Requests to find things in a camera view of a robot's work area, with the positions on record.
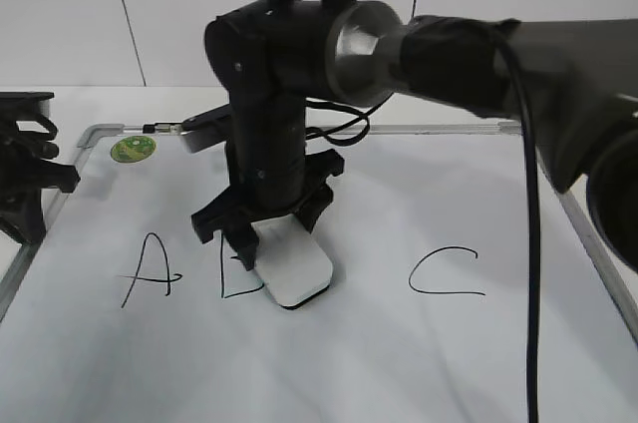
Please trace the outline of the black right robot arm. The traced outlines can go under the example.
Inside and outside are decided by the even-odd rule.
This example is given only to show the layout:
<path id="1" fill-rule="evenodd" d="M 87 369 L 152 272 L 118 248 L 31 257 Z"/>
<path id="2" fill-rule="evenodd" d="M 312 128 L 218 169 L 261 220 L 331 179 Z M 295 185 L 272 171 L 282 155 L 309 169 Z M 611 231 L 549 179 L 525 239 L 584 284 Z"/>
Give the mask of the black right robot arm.
<path id="1" fill-rule="evenodd" d="M 312 228 L 343 160 L 308 155 L 305 114 L 319 99 L 370 109 L 405 94 L 481 118 L 530 115 L 553 188 L 587 180 L 592 221 L 637 264 L 637 23 L 633 19 L 485 22 L 422 15 L 403 23 L 380 1 L 258 0 L 204 31 L 221 110 L 229 187 L 196 212 L 201 241 L 224 231 L 253 267 L 257 221 L 288 214 Z"/>

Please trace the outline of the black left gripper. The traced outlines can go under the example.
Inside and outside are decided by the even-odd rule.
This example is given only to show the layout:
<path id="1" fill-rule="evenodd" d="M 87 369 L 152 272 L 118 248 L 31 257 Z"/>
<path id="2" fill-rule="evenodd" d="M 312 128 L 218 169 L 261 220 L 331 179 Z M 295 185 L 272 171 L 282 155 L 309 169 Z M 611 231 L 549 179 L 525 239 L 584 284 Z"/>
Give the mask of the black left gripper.
<path id="1" fill-rule="evenodd" d="M 1 230 L 20 244 L 40 243 L 46 235 L 40 189 L 72 193 L 80 182 L 74 166 L 51 162 L 59 155 L 58 128 L 49 118 L 54 97 L 1 93 L 1 193 L 15 194 L 1 197 Z"/>

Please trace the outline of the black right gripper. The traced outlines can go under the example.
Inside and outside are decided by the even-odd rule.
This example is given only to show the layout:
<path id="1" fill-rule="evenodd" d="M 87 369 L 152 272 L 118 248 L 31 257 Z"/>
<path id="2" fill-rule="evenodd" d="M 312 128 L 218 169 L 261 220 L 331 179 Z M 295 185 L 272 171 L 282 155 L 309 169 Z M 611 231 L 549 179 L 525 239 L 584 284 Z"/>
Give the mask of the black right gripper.
<path id="1" fill-rule="evenodd" d="M 191 216 L 203 242 L 220 230 L 246 271 L 256 262 L 259 237 L 256 222 L 294 215 L 312 233 L 323 211 L 333 202 L 328 180 L 343 174 L 345 160 L 335 150 L 302 155 L 301 160 L 273 175 L 260 171 L 254 178 L 235 174 L 220 195 Z"/>

